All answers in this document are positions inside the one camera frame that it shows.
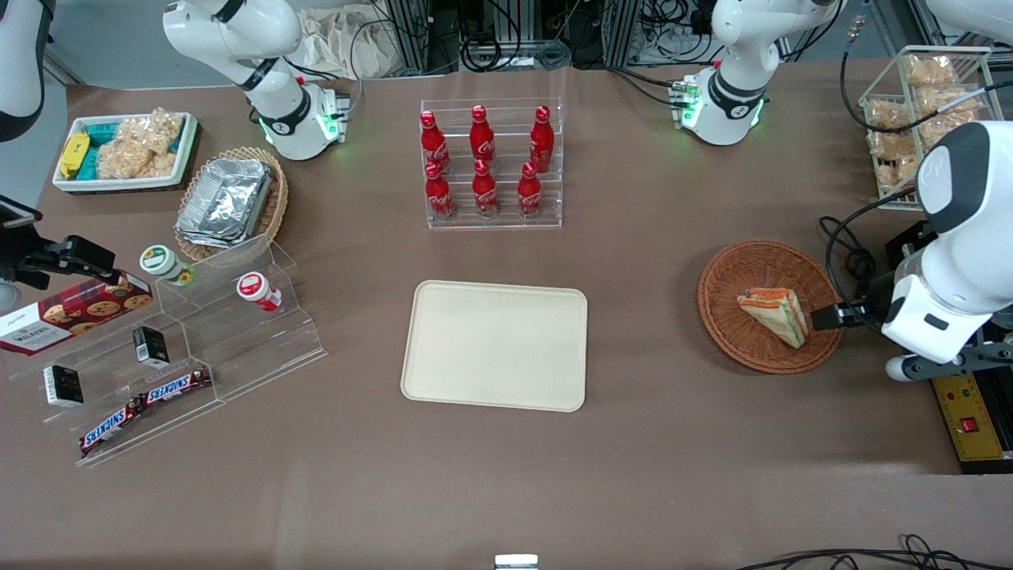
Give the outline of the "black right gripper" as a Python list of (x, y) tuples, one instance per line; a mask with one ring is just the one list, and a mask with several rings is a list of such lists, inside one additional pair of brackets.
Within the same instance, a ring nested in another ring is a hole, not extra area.
[(116, 254), (79, 235), (70, 235), (61, 242), (46, 238), (37, 241), (35, 238), (1, 238), (1, 278), (11, 283), (47, 289), (51, 274), (72, 274), (62, 257), (69, 246), (74, 274), (98, 280), (119, 280)]

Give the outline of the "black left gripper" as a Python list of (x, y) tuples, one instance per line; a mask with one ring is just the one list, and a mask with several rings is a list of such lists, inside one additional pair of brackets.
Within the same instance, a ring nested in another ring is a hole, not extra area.
[(842, 308), (840, 304), (832, 304), (813, 311), (813, 330), (821, 332), (843, 327), (881, 329), (890, 310), (893, 286), (893, 273), (873, 275), (859, 280), (854, 298), (844, 303)]

